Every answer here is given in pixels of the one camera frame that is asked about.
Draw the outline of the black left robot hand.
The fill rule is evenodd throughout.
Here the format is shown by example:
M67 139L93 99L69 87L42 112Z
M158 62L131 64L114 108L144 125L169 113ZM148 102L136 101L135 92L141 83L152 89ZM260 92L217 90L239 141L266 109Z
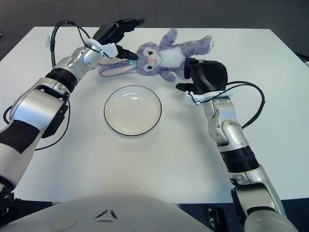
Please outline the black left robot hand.
M138 60L137 54L124 49L122 46L117 45L117 43L123 39L126 32L133 31L135 27L140 26L144 23L144 21L144 18L121 19L119 21L101 26L92 38L102 45L114 43L118 51L118 55L116 56L117 58Z

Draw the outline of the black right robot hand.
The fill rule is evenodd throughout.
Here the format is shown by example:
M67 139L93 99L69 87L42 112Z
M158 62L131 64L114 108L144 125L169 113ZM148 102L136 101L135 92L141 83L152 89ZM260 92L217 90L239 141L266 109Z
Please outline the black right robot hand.
M195 95L225 90L228 82L227 70L222 63L195 58L185 59L184 78L193 82L178 83L176 88L183 92L193 92Z

